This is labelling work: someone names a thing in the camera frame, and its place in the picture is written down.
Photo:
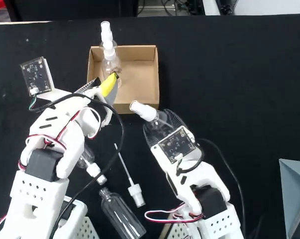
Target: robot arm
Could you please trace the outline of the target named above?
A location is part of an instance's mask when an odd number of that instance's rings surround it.
[[[172,111],[156,111],[133,101],[130,109],[147,122],[144,135],[151,152],[166,174],[175,194],[185,205],[179,209],[183,219],[202,215],[187,223],[195,239],[243,239],[230,193],[213,166],[203,161],[204,152],[194,135]]]
[[[54,101],[70,94],[54,88],[44,58],[35,59],[21,67],[24,76],[31,81],[27,82],[30,95]],[[46,77],[41,75],[43,70],[46,71]],[[112,104],[107,98],[111,94],[112,98],[115,96],[116,80],[117,76],[113,73],[100,86],[93,87],[90,84],[80,93],[90,98],[98,96],[103,102]],[[98,113],[87,108],[89,103],[90,100],[86,98],[68,98],[56,104],[55,109],[45,109],[30,127],[26,147],[20,156],[25,170],[16,173],[0,239],[49,239],[62,206],[70,200],[65,196],[68,176],[84,152],[85,136],[94,137],[111,119],[111,115],[107,114],[101,122]],[[95,177],[100,173],[100,168],[91,163],[87,165],[87,172]],[[104,179],[104,176],[100,177],[98,182],[104,183]],[[86,213],[86,205],[75,200],[65,218],[60,221],[60,228],[53,238],[77,238]],[[92,225],[90,228],[94,238],[98,239]]]

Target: black cloth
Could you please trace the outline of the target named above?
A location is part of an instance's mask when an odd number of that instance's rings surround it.
[[[20,63],[45,56],[55,87],[73,92],[86,82],[88,52],[100,42],[100,21],[0,25],[0,217],[29,127],[38,115],[27,111],[30,98]],[[159,53],[160,108],[175,111],[197,138],[214,141],[241,182],[247,232],[264,214],[259,238],[285,238],[279,158],[300,160],[300,15],[236,17],[157,17],[111,20],[120,45],[155,44]],[[146,206],[137,209],[118,162],[107,186],[117,192],[144,224],[144,238],[157,238],[162,225],[144,220],[146,210],[178,205],[142,133],[142,120],[123,116],[122,156],[140,183]],[[115,119],[88,144],[103,168],[118,142]],[[221,159],[201,143],[231,192],[241,216],[237,186]],[[76,168],[67,195],[90,180]],[[80,195],[101,238],[117,238],[100,209],[100,186]]]

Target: black cable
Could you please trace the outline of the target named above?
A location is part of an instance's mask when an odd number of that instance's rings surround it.
[[[178,15],[178,9],[177,9],[177,5],[176,5],[176,0],[174,0],[174,9],[175,9],[175,16]]]
[[[259,222],[258,222],[258,225],[257,225],[257,228],[256,228],[256,231],[255,231],[255,236],[254,236],[254,239],[258,239],[258,235],[259,235],[259,231],[260,231],[260,227],[261,227],[261,224],[263,222],[263,219],[265,217],[265,214],[261,215],[260,219],[259,219]]]
[[[105,174],[105,173],[112,167],[112,165],[114,164],[115,160],[118,158],[118,154],[119,154],[119,152],[120,152],[121,149],[122,149],[123,141],[124,141],[124,134],[125,134],[125,132],[124,132],[124,126],[123,126],[122,119],[121,119],[121,117],[119,116],[119,114],[117,113],[117,111],[116,111],[112,106],[108,105],[107,103],[104,103],[104,102],[101,102],[101,101],[98,101],[98,100],[95,100],[95,99],[91,99],[90,97],[88,97],[88,96],[86,96],[86,95],[83,95],[83,94],[72,93],[72,94],[66,95],[66,96],[64,96],[64,97],[62,97],[62,98],[60,98],[60,99],[58,99],[58,100],[56,100],[56,101],[49,102],[49,103],[47,103],[47,104],[44,105],[44,106],[41,106],[41,107],[38,107],[38,108],[35,108],[35,109],[31,109],[30,111],[32,111],[32,112],[41,112],[41,111],[43,111],[44,109],[49,108],[49,107],[52,107],[52,106],[54,106],[55,104],[58,104],[58,103],[60,103],[60,102],[62,102],[62,101],[64,101],[64,100],[66,100],[66,99],[71,98],[71,97],[82,97],[82,98],[87,98],[87,99],[91,100],[91,102],[93,102],[93,103],[95,103],[95,104],[102,105],[102,106],[104,106],[104,107],[109,108],[109,109],[113,112],[113,114],[117,117],[117,119],[118,119],[118,121],[119,121],[119,123],[120,123],[120,125],[121,125],[122,133],[121,133],[121,139],[120,139],[120,142],[119,142],[119,144],[118,144],[118,148],[117,148],[117,150],[115,151],[115,153],[113,154],[113,156],[110,158],[110,160],[109,160],[108,164],[106,165],[106,167],[105,167],[105,168],[104,168],[104,169],[103,169],[96,177],[94,177],[94,178],[93,178],[93,179],[92,179],[85,187],[83,187],[81,190],[79,190],[79,191],[72,197],[72,199],[67,203],[66,207],[65,207],[64,210],[61,212],[61,214],[59,215],[59,217],[57,218],[57,220],[56,220],[56,222],[55,222],[55,224],[54,224],[54,227],[53,227],[52,232],[51,232],[50,237],[49,237],[50,239],[53,239],[54,234],[55,234],[55,232],[56,232],[56,230],[57,230],[57,228],[58,228],[58,224],[59,224],[59,222],[60,222],[62,216],[63,216],[64,213],[67,211],[67,209],[72,205],[72,203],[76,200],[76,198],[77,198],[83,191],[85,191],[89,186],[91,186],[92,184],[94,184],[94,183],[97,181],[97,179],[98,179],[101,175]]]
[[[187,169],[179,168],[179,165],[181,164],[182,160],[180,160],[178,162],[178,165],[176,167],[176,175],[179,176],[181,173],[188,173],[188,172],[193,171],[194,169],[196,169],[200,165],[200,163],[202,163],[203,160],[204,160],[204,152],[201,149],[201,157],[199,158],[199,160],[192,167],[187,168]]]
[[[166,0],[166,2],[163,3],[163,0],[161,0],[161,3],[162,3],[162,6],[164,7],[164,10],[165,10],[166,14],[167,14],[168,16],[173,16],[173,15],[170,14],[169,11],[166,9],[166,4],[168,3],[168,1],[169,1],[169,0]]]
[[[144,8],[145,8],[145,0],[143,0],[143,6],[142,6],[141,10],[138,11],[138,15],[144,10]]]
[[[224,161],[224,164],[226,165],[227,169],[229,170],[230,174],[233,176],[237,186],[238,186],[238,190],[239,190],[239,194],[240,194],[240,200],[241,200],[241,206],[242,206],[242,233],[243,233],[243,237],[246,238],[246,215],[245,215],[245,202],[244,202],[244,196],[243,196],[243,191],[241,189],[240,183],[236,177],[236,175],[234,174],[233,170],[230,168],[229,164],[227,163],[227,160],[225,159],[222,151],[220,150],[220,148],[212,141],[210,141],[209,139],[206,138],[199,138],[198,140],[204,141],[208,144],[210,144],[211,146],[213,146],[219,156],[221,157],[221,159]]]

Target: bottle cap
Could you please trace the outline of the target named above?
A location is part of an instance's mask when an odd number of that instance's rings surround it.
[[[87,172],[92,176],[93,178],[96,177],[100,172],[100,168],[96,163],[92,163],[87,167]],[[106,177],[104,175],[101,175],[98,179],[97,182],[100,185],[103,185],[107,181]]]
[[[153,107],[142,104],[138,101],[132,101],[130,104],[130,110],[149,122],[155,119],[157,113],[157,110]]]
[[[128,188],[129,193],[131,197],[134,199],[134,202],[136,204],[136,207],[142,207],[145,205],[143,196],[142,196],[142,190],[139,184],[134,184],[131,187]]]
[[[106,41],[103,43],[103,54],[104,58],[108,61],[111,61],[116,57],[112,41]]]
[[[110,28],[110,22],[103,21],[101,23],[101,40],[102,42],[113,41],[113,35]]]

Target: cardboard box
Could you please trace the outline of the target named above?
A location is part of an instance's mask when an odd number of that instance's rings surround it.
[[[122,85],[114,101],[119,114],[132,114],[129,106],[133,100],[159,106],[159,67],[156,46],[118,46],[117,55],[121,60]],[[103,81],[101,62],[103,51],[92,46],[89,52],[87,82],[96,77]]]

